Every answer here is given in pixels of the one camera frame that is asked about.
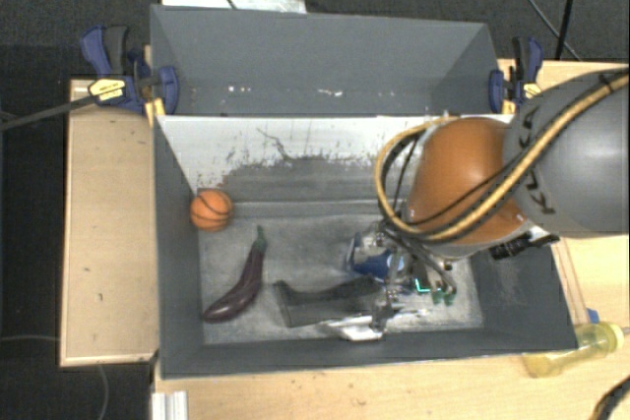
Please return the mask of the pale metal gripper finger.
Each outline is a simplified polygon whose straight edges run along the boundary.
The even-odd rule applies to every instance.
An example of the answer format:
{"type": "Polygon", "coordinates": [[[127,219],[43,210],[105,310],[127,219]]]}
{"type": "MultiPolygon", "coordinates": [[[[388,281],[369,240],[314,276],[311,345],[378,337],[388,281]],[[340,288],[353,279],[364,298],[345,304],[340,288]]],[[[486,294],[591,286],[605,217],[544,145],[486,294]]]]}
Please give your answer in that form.
{"type": "Polygon", "coordinates": [[[319,326],[328,329],[381,329],[393,314],[394,309],[389,302],[376,301],[348,314],[320,322],[319,326]]]}
{"type": "Polygon", "coordinates": [[[385,332],[383,330],[375,330],[370,326],[350,326],[341,328],[340,334],[348,341],[365,342],[380,340],[385,332]]]}

